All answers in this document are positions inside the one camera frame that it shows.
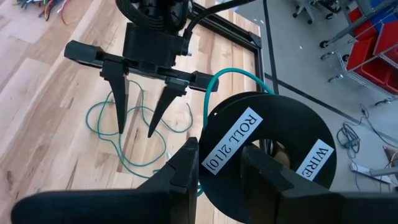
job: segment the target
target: wooden table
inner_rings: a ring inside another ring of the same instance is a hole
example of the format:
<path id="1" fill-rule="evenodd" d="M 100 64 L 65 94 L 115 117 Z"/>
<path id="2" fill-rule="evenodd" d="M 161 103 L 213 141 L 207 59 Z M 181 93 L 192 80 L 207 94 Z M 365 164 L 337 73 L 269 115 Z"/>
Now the wooden table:
<path id="1" fill-rule="evenodd" d="M 145 179 L 130 174 L 119 162 L 113 146 L 100 141 L 88 130 L 88 108 L 103 101 L 110 91 L 99 70 L 63 57 L 65 44 L 75 39 L 99 45 L 107 52 L 121 55 L 126 18 L 114 1 L 72 1 L 65 11 L 64 25 L 55 15 L 45 22 L 37 18 L 40 9 L 27 11 L 0 1 L 0 223 L 9 222 L 16 201 L 37 192 L 70 189 L 129 189 Z M 214 0 L 201 0 L 209 7 Z M 259 35 L 257 25 L 231 12 L 226 19 Z M 214 74 L 236 67 L 254 73 L 254 55 L 225 38 L 196 26 L 190 48 L 192 57 L 179 57 L 176 69 Z M 155 108 L 164 83 L 160 80 L 129 75 L 144 89 L 144 104 Z M 220 78 L 217 93 L 211 95 L 210 109 L 223 99 L 242 91 L 255 90 L 255 83 L 238 74 Z M 193 126 L 186 133 L 172 133 L 163 124 L 157 130 L 173 154 L 189 136 L 200 137 L 204 93 L 188 90 L 176 99 L 163 119 L 175 129 L 190 122 L 186 103 L 192 108 Z M 131 84 L 129 107 L 139 105 L 140 94 Z M 89 118 L 96 127 L 99 109 Z M 152 113 L 145 116 L 151 119 Z M 101 130 L 117 130 L 114 106 L 107 106 Z M 148 128 L 139 111 L 129 115 L 123 134 L 123 150 L 132 161 L 144 163 L 163 150 L 158 135 L 147 139 Z M 135 172 L 152 175 L 167 160 L 132 167 Z M 203 194 L 198 198 L 197 223 L 235 223 L 212 206 Z"/>

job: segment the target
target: wire spool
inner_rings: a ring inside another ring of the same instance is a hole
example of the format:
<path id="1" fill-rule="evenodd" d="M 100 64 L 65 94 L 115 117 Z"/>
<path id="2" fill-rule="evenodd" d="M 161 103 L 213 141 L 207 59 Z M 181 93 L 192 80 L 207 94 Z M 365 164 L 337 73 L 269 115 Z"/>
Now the wire spool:
<path id="1" fill-rule="evenodd" d="M 215 175 L 202 162 L 247 110 L 252 109 L 262 121 L 227 163 Z M 290 168 L 296 171 L 314 144 L 320 139 L 333 149 L 333 136 L 325 122 L 305 104 L 280 95 L 240 93 L 221 102 L 208 116 L 208 125 L 199 141 L 199 181 L 212 204 L 225 215 L 248 223 L 249 213 L 241 190 L 240 159 L 244 145 L 260 139 L 271 139 L 286 148 Z M 333 151 L 313 179 L 330 188 L 336 171 Z"/>

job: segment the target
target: wooden floor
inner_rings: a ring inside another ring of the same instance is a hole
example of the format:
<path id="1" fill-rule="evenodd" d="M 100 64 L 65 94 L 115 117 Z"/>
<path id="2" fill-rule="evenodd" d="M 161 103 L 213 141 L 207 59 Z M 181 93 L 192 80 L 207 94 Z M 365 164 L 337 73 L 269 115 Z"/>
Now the wooden floor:
<path id="1" fill-rule="evenodd" d="M 214 0 L 201 0 L 208 7 Z M 52 15 L 48 22 L 37 17 L 40 9 L 24 11 L 0 0 L 0 223 L 9 223 L 9 212 L 16 201 L 37 192 L 69 189 L 136 188 L 145 179 L 130 174 L 119 162 L 114 147 L 89 131 L 85 116 L 89 107 L 103 101 L 110 91 L 99 70 L 81 66 L 63 57 L 69 40 L 99 45 L 121 55 L 127 20 L 110 0 L 72 0 L 65 11 L 64 25 Z M 258 26 L 233 12 L 222 16 L 237 25 L 259 33 Z M 242 47 L 196 27 L 191 40 L 192 57 L 181 57 L 176 68 L 209 74 L 226 67 L 254 73 L 253 54 Z M 155 108 L 162 81 L 129 75 L 144 89 L 144 104 Z M 220 78 L 218 93 L 210 109 L 235 93 L 255 90 L 255 84 L 242 75 Z M 193 126 L 186 133 L 172 133 L 163 124 L 157 130 L 173 154 L 189 136 L 200 137 L 203 114 L 202 92 L 188 90 L 164 114 L 171 127 L 183 129 L 190 122 L 186 103 L 193 112 Z M 131 84 L 129 107 L 140 103 L 137 86 Z M 99 109 L 89 118 L 96 128 Z M 151 119 L 152 113 L 145 116 Z M 133 162 L 145 163 L 163 150 L 158 135 L 147 139 L 147 126 L 139 111 L 128 118 L 123 135 L 123 150 Z M 102 132 L 117 130 L 116 113 L 107 106 Z M 134 172 L 152 175 L 167 160 L 130 167 Z M 197 223 L 235 223 L 212 206 L 205 195 L 198 198 Z"/>

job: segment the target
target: chair wheel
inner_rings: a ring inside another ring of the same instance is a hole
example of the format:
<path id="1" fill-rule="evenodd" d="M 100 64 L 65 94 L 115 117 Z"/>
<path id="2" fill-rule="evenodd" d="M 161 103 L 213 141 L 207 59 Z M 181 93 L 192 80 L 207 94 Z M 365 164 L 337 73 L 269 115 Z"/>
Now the chair wheel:
<path id="1" fill-rule="evenodd" d="M 322 42 L 319 44 L 319 47 L 321 47 L 321 48 L 325 48 L 325 47 L 328 47 L 328 46 L 329 46 L 329 43 L 328 43 L 327 40 L 324 40 L 324 41 L 322 41 Z"/>
<path id="2" fill-rule="evenodd" d="M 325 16 L 325 19 L 329 20 L 329 19 L 332 19 L 333 17 L 334 17 L 334 14 L 333 13 L 329 13 L 329 14 L 327 14 Z"/>
<path id="3" fill-rule="evenodd" d="M 349 55 L 348 54 L 343 55 L 342 59 L 343 59 L 344 62 L 347 62 L 348 59 L 349 59 Z"/>

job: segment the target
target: red storage bin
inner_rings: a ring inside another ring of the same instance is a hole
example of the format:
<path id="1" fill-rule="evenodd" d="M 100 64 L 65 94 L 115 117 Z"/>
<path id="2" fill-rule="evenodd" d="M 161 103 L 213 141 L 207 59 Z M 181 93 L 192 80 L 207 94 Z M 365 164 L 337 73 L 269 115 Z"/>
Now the red storage bin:
<path id="1" fill-rule="evenodd" d="M 349 19 L 350 19 L 351 22 L 355 22 L 357 19 L 359 19 L 359 18 L 362 17 L 361 10 L 359 10 L 359 8 L 354 9 L 353 11 L 351 11 L 351 12 L 348 14 L 348 17 L 349 17 Z M 358 28 L 356 28 L 356 29 L 353 31 L 353 32 L 354 32 L 354 35 L 356 36 L 355 38 L 356 38 L 357 40 L 366 40 L 366 39 L 371 38 L 371 37 L 377 37 L 378 32 L 377 32 L 376 28 L 375 28 L 375 27 L 372 27 L 372 26 L 373 26 L 373 24 L 372 24 L 371 21 L 366 21 L 364 24 L 362 24 L 361 26 L 359 26 Z M 366 29 L 368 29 L 368 28 L 370 28 L 368 31 L 366 31 L 366 32 L 365 32 L 364 34 L 362 34 L 362 35 L 359 35 L 359 34 L 361 34 L 362 32 L 364 32 L 364 31 L 365 31 Z"/>
<path id="2" fill-rule="evenodd" d="M 347 63 L 347 70 L 351 70 L 373 57 L 376 38 L 361 40 L 354 44 Z M 393 72 L 393 67 L 380 58 L 375 58 L 354 70 L 358 75 L 384 87 Z"/>
<path id="3" fill-rule="evenodd" d="M 384 51 L 384 56 L 398 64 L 398 21 L 390 22 L 384 24 L 377 41 L 376 48 L 374 49 L 374 54 L 381 54 Z"/>
<path id="4" fill-rule="evenodd" d="M 387 80 L 385 90 L 398 95 L 398 69 L 394 69 Z"/>

